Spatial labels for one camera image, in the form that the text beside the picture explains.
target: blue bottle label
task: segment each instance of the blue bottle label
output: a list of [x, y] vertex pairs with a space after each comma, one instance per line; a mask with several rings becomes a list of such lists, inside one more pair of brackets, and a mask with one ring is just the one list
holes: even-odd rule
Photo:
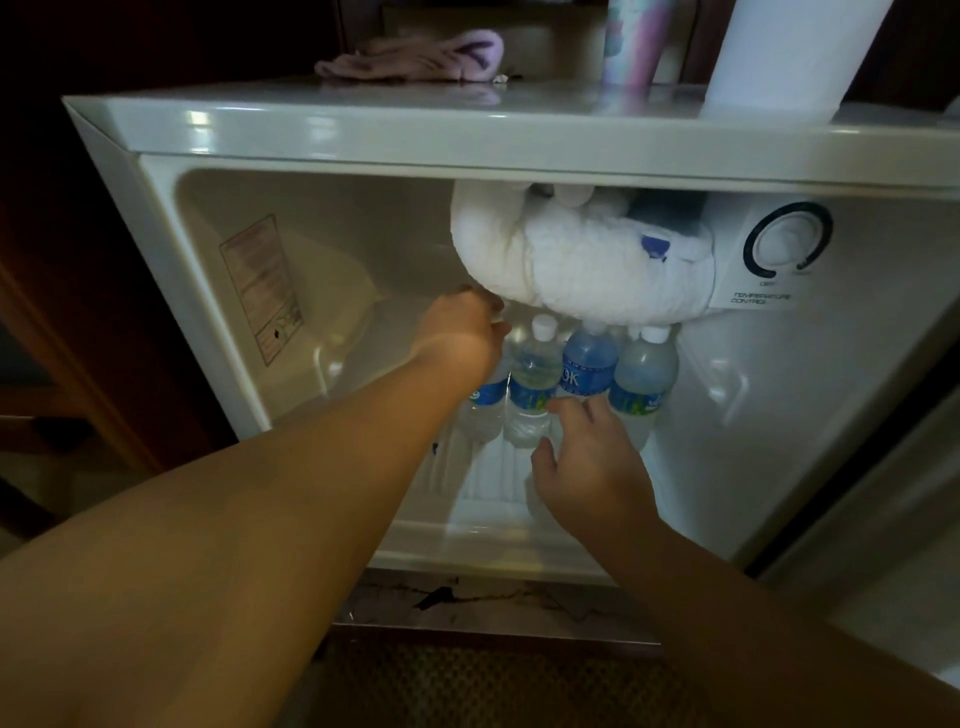
[[564, 357], [564, 378], [560, 380], [562, 386], [571, 395], [589, 397], [605, 392], [613, 384], [613, 370], [616, 366], [585, 367]]
[[497, 404], [507, 394], [507, 378], [504, 376], [501, 381], [493, 384], [484, 384], [480, 389], [470, 395], [470, 401], [474, 404], [487, 406]]
[[614, 382], [610, 385], [610, 407], [627, 415], [651, 415], [660, 409], [666, 395], [638, 395]]
[[510, 380], [510, 401], [520, 409], [531, 412], [542, 411], [546, 409], [547, 401], [553, 397], [556, 387], [550, 389], [530, 389], [518, 383], [516, 379]]

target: temperature control dial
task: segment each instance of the temperature control dial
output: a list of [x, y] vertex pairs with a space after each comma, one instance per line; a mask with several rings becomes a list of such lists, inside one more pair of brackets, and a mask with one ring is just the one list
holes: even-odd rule
[[793, 203], [760, 220], [747, 236], [743, 262], [755, 276], [775, 278], [779, 270], [802, 271], [824, 251], [833, 232], [829, 210]]

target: mini fridge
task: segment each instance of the mini fridge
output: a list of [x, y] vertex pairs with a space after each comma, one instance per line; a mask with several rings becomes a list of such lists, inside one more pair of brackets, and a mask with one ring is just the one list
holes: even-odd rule
[[[702, 96], [282, 80], [65, 104], [240, 438], [395, 366], [469, 282], [453, 181], [698, 193], [710, 310], [678, 328], [642, 457], [662, 516], [745, 568], [882, 460], [872, 438], [960, 333], [960, 129], [862, 105], [716, 117]], [[522, 335], [536, 313], [506, 315]], [[529, 456], [445, 426], [372, 566], [609, 582], [537, 501]]]

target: plastic water bottle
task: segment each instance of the plastic water bottle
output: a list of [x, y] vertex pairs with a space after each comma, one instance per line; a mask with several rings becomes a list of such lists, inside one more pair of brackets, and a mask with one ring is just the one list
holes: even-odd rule
[[460, 405], [457, 426], [469, 440], [488, 443], [503, 429], [503, 401], [507, 396], [510, 360], [504, 357], [487, 381]]
[[616, 341], [602, 321], [587, 319], [564, 346], [560, 396], [584, 399], [610, 389], [616, 368]]
[[643, 449], [657, 410], [677, 381], [680, 359], [670, 327], [630, 327], [632, 342], [620, 355], [610, 388], [610, 407], [627, 427], [630, 442]]
[[546, 403], [564, 372], [560, 345], [554, 341], [557, 320], [543, 313], [534, 316], [533, 334], [517, 348], [510, 371], [503, 436], [517, 448], [535, 448], [547, 434], [550, 413]]

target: paper towel roll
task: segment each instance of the paper towel roll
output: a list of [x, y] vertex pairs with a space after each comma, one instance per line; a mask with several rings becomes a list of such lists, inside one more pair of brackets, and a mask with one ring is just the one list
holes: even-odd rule
[[893, 0], [737, 0], [708, 106], [829, 118]]

